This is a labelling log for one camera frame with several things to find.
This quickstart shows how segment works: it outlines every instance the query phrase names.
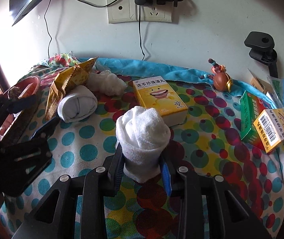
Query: rolled white sock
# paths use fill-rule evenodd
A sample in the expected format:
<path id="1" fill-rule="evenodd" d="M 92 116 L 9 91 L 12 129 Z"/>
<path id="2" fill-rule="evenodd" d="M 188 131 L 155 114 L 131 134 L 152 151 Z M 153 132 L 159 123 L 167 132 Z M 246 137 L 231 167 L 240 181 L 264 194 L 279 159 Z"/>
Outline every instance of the rolled white sock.
<path id="1" fill-rule="evenodd" d="M 138 183 L 158 175 L 158 159 L 170 136 L 170 129 L 154 108 L 136 106 L 119 117 L 116 138 L 125 156 L 125 175 Z"/>

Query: box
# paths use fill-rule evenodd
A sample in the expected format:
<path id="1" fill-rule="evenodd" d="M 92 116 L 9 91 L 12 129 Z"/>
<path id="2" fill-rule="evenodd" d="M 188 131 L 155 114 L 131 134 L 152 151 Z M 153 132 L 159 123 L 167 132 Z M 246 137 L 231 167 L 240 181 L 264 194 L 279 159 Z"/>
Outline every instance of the box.
<path id="1" fill-rule="evenodd" d="M 266 153 L 284 141 L 284 109 L 263 110 L 254 121 Z"/>
<path id="2" fill-rule="evenodd" d="M 254 127 L 254 121 L 264 109 L 269 109 L 270 105 L 257 96 L 245 91 L 240 98 L 241 131 L 240 139 L 263 151 L 265 151 L 259 134 Z"/>
<path id="3" fill-rule="evenodd" d="M 155 108 L 168 127 L 184 122 L 188 108 L 161 76 L 133 81 L 133 89 L 140 106 Z"/>

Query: cartoon face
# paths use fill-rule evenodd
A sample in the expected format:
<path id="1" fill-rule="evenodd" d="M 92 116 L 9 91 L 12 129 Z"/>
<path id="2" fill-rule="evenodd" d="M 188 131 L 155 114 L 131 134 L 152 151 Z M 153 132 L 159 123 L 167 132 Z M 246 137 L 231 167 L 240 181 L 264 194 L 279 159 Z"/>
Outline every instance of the cartoon face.
<path id="1" fill-rule="evenodd" d="M 168 90 L 161 89 L 161 86 L 157 86 L 157 87 L 149 88 L 147 92 L 153 97 L 155 97 L 156 99 L 163 99 L 163 98 L 167 98 Z"/>

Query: yellow snack wrapper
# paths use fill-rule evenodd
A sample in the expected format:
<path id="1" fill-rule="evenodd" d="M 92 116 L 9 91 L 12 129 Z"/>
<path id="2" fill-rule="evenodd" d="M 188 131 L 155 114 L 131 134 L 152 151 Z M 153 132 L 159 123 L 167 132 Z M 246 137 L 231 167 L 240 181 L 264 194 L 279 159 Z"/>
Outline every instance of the yellow snack wrapper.
<path id="1" fill-rule="evenodd" d="M 50 87 L 46 107 L 47 121 L 53 117 L 64 96 L 78 85 L 83 85 L 86 82 L 97 59 L 97 57 L 91 58 L 58 73 Z"/>

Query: black device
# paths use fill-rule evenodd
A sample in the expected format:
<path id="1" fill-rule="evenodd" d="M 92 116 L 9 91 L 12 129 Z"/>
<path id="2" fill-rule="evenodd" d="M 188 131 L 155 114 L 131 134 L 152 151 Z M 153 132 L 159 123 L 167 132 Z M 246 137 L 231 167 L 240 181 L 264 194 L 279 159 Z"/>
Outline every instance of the black device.
<path id="1" fill-rule="evenodd" d="M 244 44 L 251 48 L 249 56 L 268 66 L 269 75 L 278 78 L 277 53 L 274 50 L 273 37 L 267 33 L 252 31 L 245 39 Z"/>

